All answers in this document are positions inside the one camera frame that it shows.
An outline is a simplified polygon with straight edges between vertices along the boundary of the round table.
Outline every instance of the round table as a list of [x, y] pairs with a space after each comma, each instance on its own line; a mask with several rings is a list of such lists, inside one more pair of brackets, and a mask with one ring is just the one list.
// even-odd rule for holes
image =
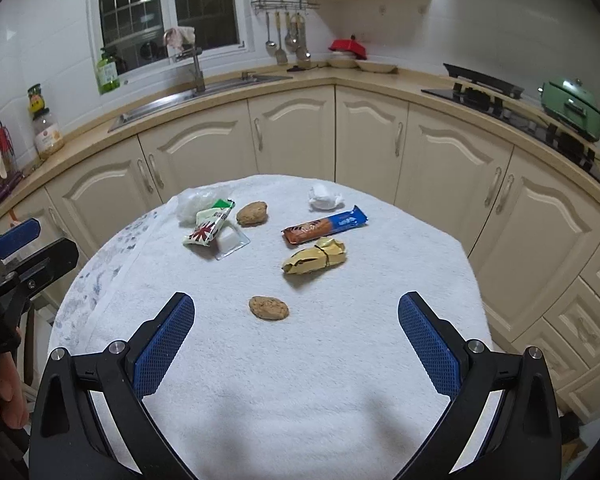
[[[193, 298], [195, 323], [143, 402], [199, 478], [392, 478], [448, 404], [398, 324], [406, 292], [418, 291], [464, 338], [492, 346], [460, 243], [362, 192], [325, 183], [344, 196], [340, 211], [357, 205], [368, 216], [367, 225], [336, 235], [347, 261], [283, 275], [282, 262], [299, 248], [280, 231], [330, 214], [310, 209], [314, 182], [257, 175], [228, 183], [230, 221], [257, 200], [269, 205], [269, 219], [244, 228], [251, 243], [219, 261], [182, 245], [191, 229], [179, 226], [172, 198], [98, 251], [56, 317], [50, 350], [98, 352], [128, 339], [174, 292]], [[251, 296], [280, 298], [289, 317], [257, 319]], [[458, 465], [478, 451], [496, 400]], [[104, 400], [95, 402], [118, 459], [135, 467]]]

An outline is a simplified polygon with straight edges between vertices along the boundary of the bottle label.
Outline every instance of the bottle label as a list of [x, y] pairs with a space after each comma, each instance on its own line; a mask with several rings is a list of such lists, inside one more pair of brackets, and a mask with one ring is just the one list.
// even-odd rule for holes
[[105, 66], [99, 67], [98, 78], [100, 79], [100, 86], [104, 86], [118, 79], [118, 71], [116, 70], [116, 64], [112, 62], [107, 63]]
[[38, 153], [46, 152], [61, 138], [62, 135], [60, 134], [58, 123], [52, 124], [46, 130], [42, 130], [34, 139]]

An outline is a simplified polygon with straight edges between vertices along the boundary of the green appliance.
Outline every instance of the green appliance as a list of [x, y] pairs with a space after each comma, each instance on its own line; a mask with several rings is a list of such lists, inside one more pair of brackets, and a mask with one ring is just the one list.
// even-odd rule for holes
[[600, 110], [593, 94], [582, 87], [582, 81], [552, 80], [542, 85], [542, 108], [551, 117], [573, 128], [585, 139], [600, 138]]

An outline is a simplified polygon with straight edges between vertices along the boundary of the screw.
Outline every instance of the screw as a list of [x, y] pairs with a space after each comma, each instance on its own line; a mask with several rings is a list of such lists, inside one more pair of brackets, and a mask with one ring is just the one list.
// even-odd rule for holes
[[51, 358], [53, 361], [59, 361], [64, 357], [64, 348], [56, 348], [51, 352]]
[[529, 355], [533, 359], [542, 359], [542, 350], [539, 349], [537, 346], [530, 346], [526, 349], [526, 351], [529, 352]]
[[114, 341], [113, 343], [111, 343], [109, 345], [109, 352], [111, 352], [112, 354], [119, 354], [124, 349], [125, 349], [124, 341]]
[[478, 341], [477, 339], [471, 339], [467, 346], [474, 354], [481, 354], [484, 352], [484, 343], [482, 341]]

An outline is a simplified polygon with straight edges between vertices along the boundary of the beige countertop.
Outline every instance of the beige countertop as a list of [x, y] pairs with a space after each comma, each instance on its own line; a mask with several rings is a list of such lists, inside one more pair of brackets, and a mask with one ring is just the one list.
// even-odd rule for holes
[[483, 128], [492, 134], [508, 140], [513, 145], [536, 156], [554, 170], [577, 184], [583, 192], [600, 204], [600, 184], [584, 171], [580, 170], [564, 156], [545, 146], [538, 140], [521, 133], [511, 126], [490, 118], [470, 108], [454, 104], [420, 92], [423, 88], [452, 88], [453, 80], [445, 76], [434, 76], [422, 72], [400, 70], [397, 74], [375, 74], [354, 69], [314, 68], [306, 72], [287, 74], [285, 71], [261, 70], [267, 73], [293, 75], [293, 79], [264, 83], [238, 88], [221, 94], [203, 97], [192, 102], [161, 111], [142, 120], [130, 123], [114, 132], [108, 130], [114, 119], [113, 114], [103, 123], [79, 135], [71, 135], [66, 145], [53, 154], [40, 168], [29, 175], [13, 190], [11, 195], [0, 204], [0, 218], [30, 193], [44, 186], [54, 177], [74, 164], [94, 155], [113, 144], [137, 135], [145, 130], [165, 122], [189, 115], [207, 108], [227, 104], [247, 98], [320, 85], [340, 85], [371, 92], [378, 92], [405, 101], [413, 102], [452, 115], [460, 120]]

